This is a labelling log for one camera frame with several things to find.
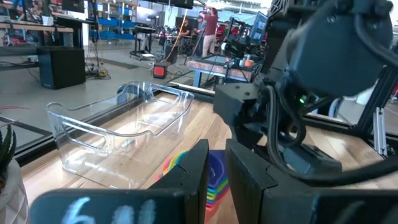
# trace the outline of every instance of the clear plastic bin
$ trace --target clear plastic bin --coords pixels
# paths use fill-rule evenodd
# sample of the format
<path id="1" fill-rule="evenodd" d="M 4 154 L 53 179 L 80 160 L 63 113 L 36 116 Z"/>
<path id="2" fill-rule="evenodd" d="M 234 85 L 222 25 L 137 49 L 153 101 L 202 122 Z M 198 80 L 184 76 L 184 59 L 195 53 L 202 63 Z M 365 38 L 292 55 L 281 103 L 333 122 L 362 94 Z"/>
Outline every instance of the clear plastic bin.
<path id="1" fill-rule="evenodd" d="M 134 189 L 182 140 L 192 101 L 186 91 L 131 82 L 116 96 L 75 109 L 50 103 L 47 114 L 65 170 Z"/>

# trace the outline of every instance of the table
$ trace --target table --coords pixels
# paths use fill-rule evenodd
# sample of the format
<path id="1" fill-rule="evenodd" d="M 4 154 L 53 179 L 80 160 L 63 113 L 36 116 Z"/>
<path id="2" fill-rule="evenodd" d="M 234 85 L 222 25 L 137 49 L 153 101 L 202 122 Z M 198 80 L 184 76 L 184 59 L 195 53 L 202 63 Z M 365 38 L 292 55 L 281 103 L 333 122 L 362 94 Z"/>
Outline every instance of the table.
<path id="1" fill-rule="evenodd" d="M 50 31 L 54 32 L 55 28 L 51 26 L 44 26 L 36 24 L 34 22 L 17 21 L 11 20 L 14 29 L 24 29 L 24 30 L 38 30 L 38 31 Z M 10 24 L 5 22 L 0 22 L 0 28 L 10 29 Z M 72 28 L 58 27 L 59 32 L 73 32 Z"/>
<path id="2" fill-rule="evenodd" d="M 55 28 L 51 26 L 44 26 L 40 24 L 36 24 L 34 22 L 27 22 L 27 21 L 17 21 L 11 20 L 12 26 L 14 29 L 23 29 L 24 30 L 24 39 L 25 39 L 25 30 L 37 30 L 37 31 L 50 31 L 54 32 Z M 10 29 L 10 24 L 5 22 L 0 22 L 0 28 L 3 29 Z M 67 27 L 58 27 L 57 30 L 59 32 L 66 32 L 72 33 L 72 28 Z M 1 47 L 0 50 L 0 57 L 2 56 L 21 56 L 21 55 L 36 55 L 37 54 L 37 47 Z M 15 69 L 24 69 L 24 68 L 35 68 L 38 67 L 38 63 L 27 63 L 25 65 L 12 65 L 1 67 L 1 71 L 6 70 L 15 70 Z"/>
<path id="3" fill-rule="evenodd" d="M 202 60 L 199 61 L 198 59 L 194 59 L 188 62 L 188 68 L 190 68 L 190 70 L 195 72 L 195 76 L 193 79 L 193 86 L 200 87 L 201 76 L 203 73 L 209 75 L 216 75 L 217 77 L 225 77 L 226 68 L 224 68 L 224 66 L 221 64 L 212 63 L 212 61 L 219 61 L 219 60 L 225 61 L 225 56 L 217 55 L 217 58 L 215 59 L 213 59 L 213 57 L 216 56 L 212 55 L 209 57 L 205 57 L 209 59 L 208 62 L 204 62 Z M 242 68 L 241 70 L 236 68 L 229 68 L 227 77 L 246 82 L 245 77 L 248 80 L 250 80 L 252 77 L 252 72 L 245 68 Z"/>
<path id="4" fill-rule="evenodd" d="M 167 94 L 159 96 L 169 99 Z M 113 120 L 108 125 L 117 125 Z M 190 120 L 185 130 L 183 141 L 172 151 L 171 156 L 180 151 L 190 149 L 199 139 L 208 139 L 210 149 L 224 149 L 225 141 L 231 137 L 229 127 L 213 112 L 213 105 L 201 101 L 194 101 L 191 108 Z M 335 159 L 339 159 L 344 169 L 355 169 L 382 158 L 370 148 L 362 139 L 331 133 L 316 128 L 307 128 L 305 143 L 318 146 Z M 142 188 L 148 188 L 154 183 L 155 175 L 159 174 L 161 167 L 148 179 Z M 103 188 L 77 175 L 62 170 L 62 162 L 57 151 L 52 151 L 22 168 L 22 175 L 27 192 L 27 198 L 31 204 L 40 194 L 57 188 Z M 392 174 L 386 177 L 364 182 L 361 184 L 344 186 L 349 189 L 397 189 L 398 175 Z M 238 223 L 234 212 L 231 194 L 222 201 L 218 214 L 211 220 L 213 223 Z"/>
<path id="5" fill-rule="evenodd" d="M 54 23 L 59 26 L 69 27 L 73 30 L 73 46 L 78 48 L 83 48 L 83 23 L 89 26 L 94 25 L 94 21 L 88 21 L 83 19 L 75 19 L 70 15 L 65 15 L 61 13 L 54 13 Z"/>
<path id="6" fill-rule="evenodd" d="M 150 28 L 150 27 L 142 27 L 142 26 L 135 26 L 133 27 L 133 33 L 134 33 L 134 53 L 135 55 L 137 54 L 137 34 L 139 33 L 143 33 L 143 34 L 149 34 L 149 48 L 148 48 L 148 52 L 150 53 L 150 48 L 152 45 L 152 33 L 154 33 L 156 31 L 156 29 L 154 28 Z"/>

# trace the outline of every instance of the person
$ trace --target person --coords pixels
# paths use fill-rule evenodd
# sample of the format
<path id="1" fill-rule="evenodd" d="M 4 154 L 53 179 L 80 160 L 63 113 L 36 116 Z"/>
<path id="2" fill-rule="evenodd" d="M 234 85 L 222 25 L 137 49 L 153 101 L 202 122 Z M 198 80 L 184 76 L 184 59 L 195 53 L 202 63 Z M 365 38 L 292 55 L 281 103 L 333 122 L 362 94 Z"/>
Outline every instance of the person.
<path id="1" fill-rule="evenodd" d="M 203 50 L 203 38 L 204 35 L 202 34 L 202 32 L 205 30 L 206 27 L 206 21 L 203 19 L 202 16 L 198 17 L 198 28 L 194 29 L 196 36 L 196 42 L 197 42 L 197 46 L 195 47 L 195 52 L 194 54 L 197 55 L 198 57 L 202 56 L 202 50 Z"/>
<path id="2" fill-rule="evenodd" d="M 206 21 L 202 57 L 206 57 L 208 51 L 213 54 L 216 47 L 216 29 L 218 22 L 217 9 L 209 7 L 208 10 L 210 10 L 210 15 L 206 15 L 204 12 L 200 13 Z"/>
<path id="3" fill-rule="evenodd" d="M 191 35 L 192 27 L 189 24 L 189 20 L 186 19 L 184 21 L 184 25 L 182 26 L 181 35 Z"/>
<path id="4" fill-rule="evenodd" d="M 196 33 L 196 34 L 200 34 L 200 32 L 202 32 L 204 29 L 205 29 L 205 26 L 206 26 L 206 21 L 204 21 L 203 20 L 203 17 L 202 16 L 199 16 L 198 17 L 198 28 L 196 29 L 194 29 L 193 31 Z"/>
<path id="5" fill-rule="evenodd" d="M 228 30 L 229 30 L 229 21 L 225 22 L 225 27 L 224 27 L 224 31 L 223 31 L 223 41 L 226 41 L 226 36 L 228 34 Z"/>

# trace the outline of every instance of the person in red shirt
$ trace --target person in red shirt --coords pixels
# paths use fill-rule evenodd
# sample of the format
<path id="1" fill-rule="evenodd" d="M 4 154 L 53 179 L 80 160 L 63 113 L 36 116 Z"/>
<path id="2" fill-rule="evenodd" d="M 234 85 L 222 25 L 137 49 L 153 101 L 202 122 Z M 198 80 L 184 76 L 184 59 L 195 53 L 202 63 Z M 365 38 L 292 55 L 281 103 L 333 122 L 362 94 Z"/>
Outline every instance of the person in red shirt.
<path id="1" fill-rule="evenodd" d="M 207 52 L 214 53 L 214 49 L 216 47 L 216 29 L 218 22 L 218 13 L 217 9 L 213 7 L 208 8 L 210 10 L 210 15 L 206 15 L 204 12 L 201 12 L 200 15 L 206 21 L 205 27 L 205 38 L 203 39 L 203 52 L 202 57 L 207 56 Z"/>

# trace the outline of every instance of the wooden table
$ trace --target wooden table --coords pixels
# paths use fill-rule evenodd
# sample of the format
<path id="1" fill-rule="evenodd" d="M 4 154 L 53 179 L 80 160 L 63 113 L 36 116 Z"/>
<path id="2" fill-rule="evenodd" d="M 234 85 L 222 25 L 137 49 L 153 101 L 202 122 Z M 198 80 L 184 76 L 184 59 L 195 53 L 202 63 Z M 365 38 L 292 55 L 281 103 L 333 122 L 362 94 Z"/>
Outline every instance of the wooden table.
<path id="1" fill-rule="evenodd" d="M 218 77 L 225 77 L 226 69 L 221 65 L 213 65 L 212 63 L 200 62 L 197 60 L 191 60 L 188 62 L 188 68 L 195 72 L 193 79 L 193 86 L 200 87 L 202 73 L 209 75 L 216 75 Z M 246 81 L 246 78 L 250 80 L 252 72 L 247 70 L 239 70 L 236 68 L 228 69 L 228 78 L 236 80 Z"/>
<path id="2" fill-rule="evenodd" d="M 190 149 L 199 139 L 203 138 L 208 139 L 210 149 L 224 149 L 225 141 L 230 137 L 229 128 L 213 112 L 213 105 L 194 101 L 184 139 L 169 156 L 174 156 L 180 151 Z M 380 156 L 363 140 L 351 136 L 308 127 L 305 142 L 316 145 L 330 156 L 339 159 L 344 169 L 354 169 L 381 160 Z M 154 177 L 160 173 L 160 170 L 161 168 L 158 167 L 152 177 L 144 184 L 143 188 L 148 188 L 148 186 L 154 183 Z M 103 188 L 102 185 L 65 172 L 62 169 L 62 163 L 57 151 L 52 151 L 27 164 L 22 168 L 22 174 L 29 203 L 32 203 L 40 194 L 52 189 L 65 187 Z M 381 179 L 345 186 L 344 188 L 396 189 L 397 187 L 398 175 L 392 174 Z M 218 214 L 211 222 L 238 223 L 231 194 L 228 194 L 223 199 Z"/>
<path id="3" fill-rule="evenodd" d="M 36 24 L 34 22 L 26 22 L 26 21 L 17 21 L 11 20 L 14 29 L 23 29 L 23 30 L 39 30 L 39 31 L 55 31 L 54 27 L 51 26 L 44 26 L 40 24 Z M 0 28 L 10 29 L 10 24 L 5 22 L 0 22 Z M 72 28 L 67 27 L 59 27 L 59 32 L 73 32 Z"/>

